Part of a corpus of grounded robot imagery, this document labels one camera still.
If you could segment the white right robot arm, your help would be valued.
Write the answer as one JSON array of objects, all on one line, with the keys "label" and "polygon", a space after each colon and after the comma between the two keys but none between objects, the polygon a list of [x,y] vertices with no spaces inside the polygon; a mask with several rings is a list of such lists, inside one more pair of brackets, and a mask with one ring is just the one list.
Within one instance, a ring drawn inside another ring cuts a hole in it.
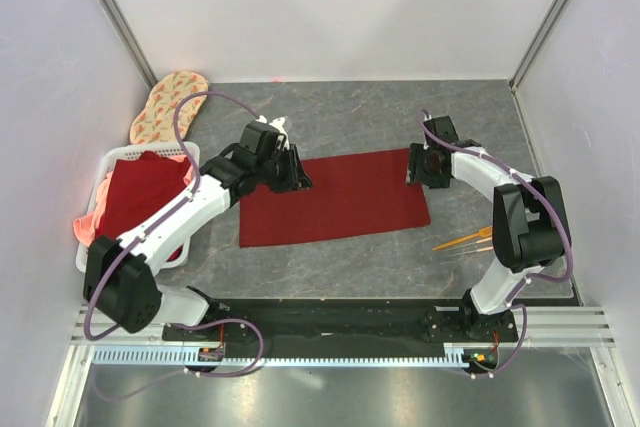
[{"label": "white right robot arm", "polygon": [[571,237],[555,178],[523,174],[479,146],[410,145],[409,184],[447,188],[453,179],[492,202],[494,260],[466,293],[471,307],[457,318],[460,333],[477,341],[493,330],[492,315],[511,308],[532,280],[563,283],[572,277]]}]

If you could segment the red cloth napkin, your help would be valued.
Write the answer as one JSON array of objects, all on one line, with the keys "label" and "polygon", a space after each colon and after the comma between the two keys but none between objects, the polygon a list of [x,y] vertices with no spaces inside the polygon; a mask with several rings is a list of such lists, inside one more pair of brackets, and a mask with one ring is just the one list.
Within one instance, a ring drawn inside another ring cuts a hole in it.
[{"label": "red cloth napkin", "polygon": [[431,224],[419,185],[406,183],[407,148],[302,162],[312,187],[240,200],[239,246],[271,247],[386,233]]}]

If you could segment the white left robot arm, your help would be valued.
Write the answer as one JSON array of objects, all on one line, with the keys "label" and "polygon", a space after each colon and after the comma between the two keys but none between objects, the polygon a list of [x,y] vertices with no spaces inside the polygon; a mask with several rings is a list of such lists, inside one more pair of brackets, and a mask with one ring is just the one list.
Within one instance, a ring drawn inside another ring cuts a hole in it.
[{"label": "white left robot arm", "polygon": [[100,340],[117,329],[137,333],[153,322],[173,324],[198,340],[219,329],[219,316],[190,288],[161,287],[155,277],[170,255],[205,224],[260,186],[274,193],[311,188],[295,145],[252,153],[233,144],[207,161],[191,184],[117,239],[100,236],[88,249],[84,335]]}]

